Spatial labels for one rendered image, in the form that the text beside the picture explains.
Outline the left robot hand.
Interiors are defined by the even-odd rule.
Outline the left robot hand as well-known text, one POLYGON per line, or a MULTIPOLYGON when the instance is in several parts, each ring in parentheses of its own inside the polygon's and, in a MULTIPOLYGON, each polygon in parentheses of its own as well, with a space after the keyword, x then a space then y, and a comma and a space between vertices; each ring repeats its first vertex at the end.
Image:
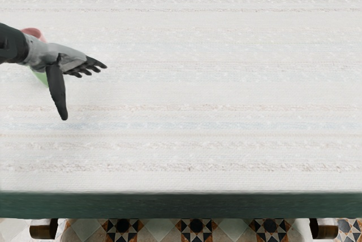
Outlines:
POLYGON ((29 46, 28 56, 22 64, 35 72, 46 73, 50 95, 62 120, 68 119, 64 75, 81 78, 99 73, 107 66, 73 48, 45 43, 34 36, 25 35, 29 46))

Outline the green cup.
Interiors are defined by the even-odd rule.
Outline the green cup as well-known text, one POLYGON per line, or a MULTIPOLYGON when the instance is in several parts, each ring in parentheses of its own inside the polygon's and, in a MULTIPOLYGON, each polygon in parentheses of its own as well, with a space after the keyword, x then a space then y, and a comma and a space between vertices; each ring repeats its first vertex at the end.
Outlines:
POLYGON ((49 87, 47 74, 46 74, 45 70, 38 72, 38 71, 35 71, 34 69, 32 69, 31 67, 29 69, 33 73, 35 78, 40 81, 41 84, 43 84, 47 88, 49 87))

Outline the pink cup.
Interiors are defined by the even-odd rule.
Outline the pink cup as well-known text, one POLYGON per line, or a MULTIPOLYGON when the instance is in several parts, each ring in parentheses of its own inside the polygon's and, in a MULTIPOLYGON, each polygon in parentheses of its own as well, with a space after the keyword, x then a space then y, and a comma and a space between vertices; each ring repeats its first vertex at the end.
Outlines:
POLYGON ((42 42, 46 42, 46 39, 45 39, 43 33, 37 28, 24 28, 24 29, 21 29, 21 31, 25 34, 36 37, 37 39, 39 39, 42 42))

